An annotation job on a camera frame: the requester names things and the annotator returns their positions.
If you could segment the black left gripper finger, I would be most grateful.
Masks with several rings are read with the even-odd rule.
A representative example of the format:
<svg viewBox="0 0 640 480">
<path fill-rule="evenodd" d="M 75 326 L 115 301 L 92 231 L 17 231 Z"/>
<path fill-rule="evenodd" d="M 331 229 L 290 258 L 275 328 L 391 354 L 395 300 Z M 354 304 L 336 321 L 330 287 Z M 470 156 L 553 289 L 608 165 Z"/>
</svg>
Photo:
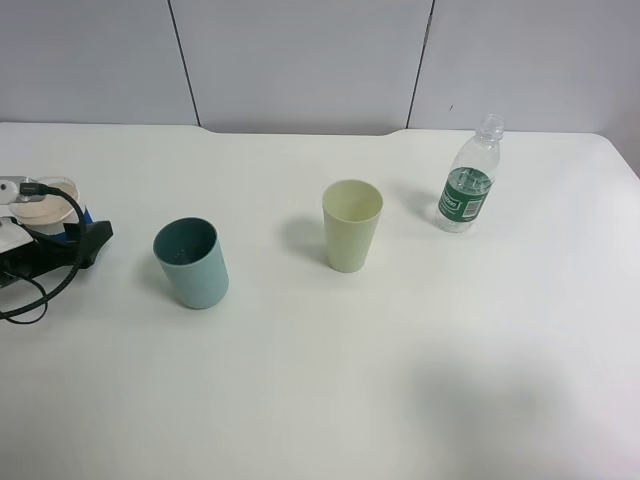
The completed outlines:
<svg viewBox="0 0 640 480">
<path fill-rule="evenodd" d="M 38 243 L 45 251 L 49 270 L 73 266 L 79 261 L 79 269 L 88 269 L 100 250 L 113 236 L 110 221 L 97 221 L 86 225 L 82 231 L 78 224 L 66 224 L 66 240 L 58 240 L 45 234 L 38 234 Z"/>
</svg>

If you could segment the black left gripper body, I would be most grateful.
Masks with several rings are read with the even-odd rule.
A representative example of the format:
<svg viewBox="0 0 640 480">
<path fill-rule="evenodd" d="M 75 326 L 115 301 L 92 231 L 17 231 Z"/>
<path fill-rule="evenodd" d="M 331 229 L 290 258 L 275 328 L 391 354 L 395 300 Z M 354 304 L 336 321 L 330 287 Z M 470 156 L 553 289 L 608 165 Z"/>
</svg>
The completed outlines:
<svg viewBox="0 0 640 480">
<path fill-rule="evenodd" d="M 45 251 L 32 241 L 1 254 L 1 287 L 15 283 L 22 277 L 33 279 L 49 271 Z"/>
</svg>

